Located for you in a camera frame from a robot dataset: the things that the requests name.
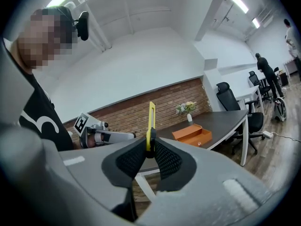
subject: white vase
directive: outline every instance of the white vase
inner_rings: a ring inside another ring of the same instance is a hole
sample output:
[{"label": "white vase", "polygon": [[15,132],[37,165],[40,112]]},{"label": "white vase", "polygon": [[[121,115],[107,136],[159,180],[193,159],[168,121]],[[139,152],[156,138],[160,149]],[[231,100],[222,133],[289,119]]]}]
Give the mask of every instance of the white vase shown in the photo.
[{"label": "white vase", "polygon": [[188,120],[189,122],[192,121],[192,117],[191,117],[191,115],[190,115],[189,113],[187,114],[187,120]]}]

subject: person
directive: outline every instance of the person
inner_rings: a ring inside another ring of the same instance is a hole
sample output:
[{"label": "person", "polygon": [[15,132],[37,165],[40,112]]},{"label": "person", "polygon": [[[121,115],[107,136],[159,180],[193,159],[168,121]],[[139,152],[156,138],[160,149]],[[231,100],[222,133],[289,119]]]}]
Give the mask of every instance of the person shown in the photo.
[{"label": "person", "polygon": [[273,69],[270,67],[268,61],[261,57],[261,55],[259,53],[255,54],[255,57],[257,58],[257,68],[260,72],[264,73],[265,78],[267,80],[267,82],[269,83],[272,93],[273,93],[273,99],[274,101],[277,99],[277,93],[276,93],[276,89],[279,93],[279,96],[281,98],[284,98],[283,92],[281,90],[281,87],[279,85],[277,76],[275,75]]},{"label": "person", "polygon": [[17,68],[33,86],[19,118],[22,127],[35,131],[40,138],[53,141],[58,151],[80,149],[72,139],[55,112],[48,94],[35,79],[32,71],[54,60],[56,55],[71,49],[77,40],[71,12],[63,6],[38,9],[18,38],[7,46]]},{"label": "person", "polygon": [[285,38],[286,42],[287,44],[292,46],[293,49],[296,50],[298,57],[301,58],[300,34],[294,26],[291,26],[291,23],[287,19],[284,19],[284,24],[287,27],[286,38]]},{"label": "person", "polygon": [[296,64],[299,78],[301,81],[301,60],[298,56],[297,50],[293,46],[291,46],[289,43],[287,43],[287,47],[288,47],[289,54],[293,57],[293,61]]}]

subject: red brick wall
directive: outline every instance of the red brick wall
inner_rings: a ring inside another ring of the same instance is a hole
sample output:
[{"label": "red brick wall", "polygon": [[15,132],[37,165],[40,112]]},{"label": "red brick wall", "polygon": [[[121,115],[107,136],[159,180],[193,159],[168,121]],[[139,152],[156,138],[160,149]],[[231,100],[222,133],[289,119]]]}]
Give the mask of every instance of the red brick wall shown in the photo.
[{"label": "red brick wall", "polygon": [[[175,107],[187,101],[196,103],[193,115],[211,111],[207,94],[201,79],[194,79],[128,99],[90,113],[95,118],[106,121],[111,131],[134,132],[137,137],[144,136],[148,127],[149,105],[156,106],[156,130],[160,130],[187,119],[186,115],[177,115]],[[72,139],[79,139],[73,129],[76,120],[64,124],[73,132]]]}]

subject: orange tray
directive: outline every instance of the orange tray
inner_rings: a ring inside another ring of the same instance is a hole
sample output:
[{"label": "orange tray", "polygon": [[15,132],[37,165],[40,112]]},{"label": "orange tray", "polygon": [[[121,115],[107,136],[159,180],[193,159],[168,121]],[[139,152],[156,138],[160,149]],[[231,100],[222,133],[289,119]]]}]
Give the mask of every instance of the orange tray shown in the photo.
[{"label": "orange tray", "polygon": [[206,142],[212,140],[211,131],[205,130],[197,124],[175,131],[173,132],[173,136],[177,141],[197,147],[201,147]]}]

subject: black mesh office chair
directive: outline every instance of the black mesh office chair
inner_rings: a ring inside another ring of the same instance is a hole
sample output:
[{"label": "black mesh office chair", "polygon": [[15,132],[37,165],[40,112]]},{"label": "black mesh office chair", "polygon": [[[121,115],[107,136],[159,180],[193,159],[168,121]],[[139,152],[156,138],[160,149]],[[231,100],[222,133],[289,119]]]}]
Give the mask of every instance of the black mesh office chair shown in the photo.
[{"label": "black mesh office chair", "polygon": [[270,103],[272,103],[272,96],[269,96],[269,91],[271,90],[271,87],[269,85],[263,87],[254,71],[249,72],[249,74],[249,80],[251,81],[251,83],[254,86],[259,86],[262,101],[268,100]]},{"label": "black mesh office chair", "polygon": [[[226,111],[238,111],[240,110],[239,104],[236,101],[230,86],[226,82],[222,82],[217,84],[218,93],[216,94],[217,98],[226,109]],[[249,126],[249,144],[254,148],[255,154],[258,153],[257,148],[252,142],[251,138],[261,137],[262,139],[265,136],[262,133],[252,134],[254,132],[258,132],[263,126],[263,114],[261,112],[252,113],[252,103],[256,102],[256,100],[248,101],[245,104],[249,105],[249,113],[248,113],[248,126]],[[231,137],[232,139],[243,139],[243,127],[240,125],[236,129],[236,133]],[[242,140],[233,146],[232,155],[235,154],[235,148],[241,144]]]}]

